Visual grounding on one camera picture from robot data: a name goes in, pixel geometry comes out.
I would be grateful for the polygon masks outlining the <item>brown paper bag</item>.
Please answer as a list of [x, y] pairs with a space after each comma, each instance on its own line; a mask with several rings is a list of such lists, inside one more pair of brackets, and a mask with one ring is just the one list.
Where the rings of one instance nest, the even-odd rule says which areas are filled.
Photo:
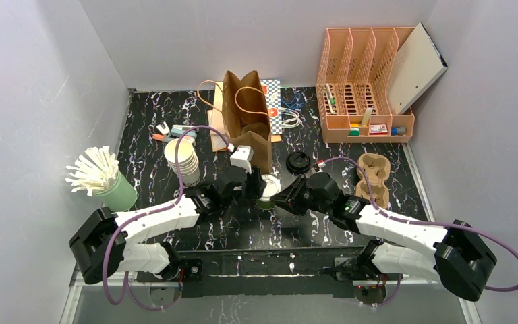
[[252, 70], [243, 78], [227, 71], [220, 93], [222, 106], [202, 101], [221, 112], [224, 134], [236, 147], [248, 146], [254, 154], [251, 165], [260, 168], [261, 174], [272, 171], [272, 140], [266, 97], [258, 72]]

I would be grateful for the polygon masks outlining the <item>green paper coffee cup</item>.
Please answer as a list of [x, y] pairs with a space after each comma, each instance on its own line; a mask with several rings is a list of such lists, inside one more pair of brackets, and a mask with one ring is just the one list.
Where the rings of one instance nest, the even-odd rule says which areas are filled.
[[270, 199], [281, 191], [281, 182], [279, 178], [270, 174], [262, 175], [262, 179], [265, 181], [266, 187], [262, 196], [257, 200], [257, 205], [263, 210], [269, 210], [275, 206]]

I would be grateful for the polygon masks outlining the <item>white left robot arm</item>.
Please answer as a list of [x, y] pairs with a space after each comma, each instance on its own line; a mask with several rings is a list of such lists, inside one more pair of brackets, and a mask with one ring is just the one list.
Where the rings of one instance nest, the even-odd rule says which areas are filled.
[[116, 272], [143, 271], [174, 278], [188, 267], [168, 242], [147, 243], [161, 234], [220, 220], [236, 203], [263, 195], [266, 181], [251, 164], [253, 150], [239, 146], [215, 182], [188, 188], [179, 202], [170, 201], [136, 211], [93, 212], [69, 240], [86, 284], [98, 284]]

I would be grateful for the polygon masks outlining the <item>cardboard cup carrier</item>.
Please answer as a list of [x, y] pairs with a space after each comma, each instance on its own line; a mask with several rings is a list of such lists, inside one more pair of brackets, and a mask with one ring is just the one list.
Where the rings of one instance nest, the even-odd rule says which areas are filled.
[[369, 200], [370, 191], [368, 188], [371, 188], [372, 197], [376, 204], [383, 209], [388, 209], [390, 194], [389, 189], [386, 187], [386, 181], [391, 174], [391, 162], [383, 155], [364, 153], [359, 157], [357, 163], [364, 170], [370, 184], [367, 184], [362, 172], [357, 170], [360, 181], [355, 186], [355, 195]]

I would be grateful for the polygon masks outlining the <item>white lid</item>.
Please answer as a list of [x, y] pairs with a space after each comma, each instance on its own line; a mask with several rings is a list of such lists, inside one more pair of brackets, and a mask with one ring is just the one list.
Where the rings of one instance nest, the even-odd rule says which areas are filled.
[[268, 202], [274, 195], [281, 191], [281, 182], [279, 178], [270, 174], [262, 175], [262, 179], [265, 181], [266, 187], [263, 190], [260, 201]]

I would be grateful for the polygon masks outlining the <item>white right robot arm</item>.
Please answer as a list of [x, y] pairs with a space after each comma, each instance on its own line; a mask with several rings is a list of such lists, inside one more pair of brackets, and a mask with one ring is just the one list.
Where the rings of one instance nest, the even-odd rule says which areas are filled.
[[294, 215], [325, 214], [342, 230], [372, 237], [358, 256], [323, 271], [336, 279], [407, 274], [440, 283], [464, 300], [477, 301], [496, 265], [494, 253], [468, 224], [427, 226], [376, 208], [366, 199], [344, 193], [327, 173], [301, 175], [271, 201]]

